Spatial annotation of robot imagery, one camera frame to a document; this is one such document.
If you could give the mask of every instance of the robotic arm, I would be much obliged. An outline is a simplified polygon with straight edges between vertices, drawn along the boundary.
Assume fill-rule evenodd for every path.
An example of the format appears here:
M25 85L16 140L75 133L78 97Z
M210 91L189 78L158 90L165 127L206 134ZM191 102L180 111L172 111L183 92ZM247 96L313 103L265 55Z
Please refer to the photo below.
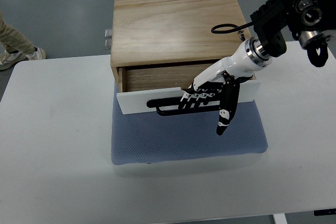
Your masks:
M327 41L336 36L335 0L268 0L250 17L252 22L231 30L215 26L213 33L226 34L253 25L258 38L242 41L237 51L200 73L181 98L180 110L198 108L219 100L217 134L222 135L234 117L240 83L250 79L287 50L281 29L288 26L293 39L307 51L310 62L323 67L328 59Z

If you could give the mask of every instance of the white drawer front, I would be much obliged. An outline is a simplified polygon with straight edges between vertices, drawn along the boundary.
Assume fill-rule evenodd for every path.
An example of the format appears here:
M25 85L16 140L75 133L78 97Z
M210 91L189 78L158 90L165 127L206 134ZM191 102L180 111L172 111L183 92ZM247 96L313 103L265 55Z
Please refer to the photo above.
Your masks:
M240 85L240 93L238 102L253 101L261 82L258 80L249 80ZM152 99L181 97L183 95L181 88L169 89L153 89L144 91L118 93L117 99L123 114L133 114L142 112L156 111L155 108L148 108L146 103ZM176 106L171 106L169 109L177 109Z

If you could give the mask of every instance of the blue fabric mat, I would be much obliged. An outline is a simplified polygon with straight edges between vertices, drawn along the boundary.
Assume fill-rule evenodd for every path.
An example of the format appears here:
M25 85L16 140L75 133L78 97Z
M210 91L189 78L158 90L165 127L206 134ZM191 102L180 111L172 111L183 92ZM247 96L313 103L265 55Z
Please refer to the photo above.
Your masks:
M239 103L222 136L219 112L159 116L156 112L123 115L114 94L112 162L156 163L212 156L263 153L268 144L254 101Z

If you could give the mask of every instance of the khaki pants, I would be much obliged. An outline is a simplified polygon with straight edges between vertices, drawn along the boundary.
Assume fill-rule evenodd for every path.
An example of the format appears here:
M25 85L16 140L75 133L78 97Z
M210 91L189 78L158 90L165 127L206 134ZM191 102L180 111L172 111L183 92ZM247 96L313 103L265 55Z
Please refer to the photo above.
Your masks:
M18 50L25 55L32 54L35 51L33 43L26 36L16 30L13 26L6 24L2 19L0 12L0 43L7 52Z

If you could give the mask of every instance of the wooden box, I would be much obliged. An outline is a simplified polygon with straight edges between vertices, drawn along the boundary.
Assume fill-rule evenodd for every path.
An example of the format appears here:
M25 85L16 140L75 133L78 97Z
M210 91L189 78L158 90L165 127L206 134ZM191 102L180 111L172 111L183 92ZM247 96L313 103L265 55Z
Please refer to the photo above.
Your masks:
M122 112L182 95L204 69L231 56L237 33L211 33L223 23L246 23L237 0L114 0L111 68Z

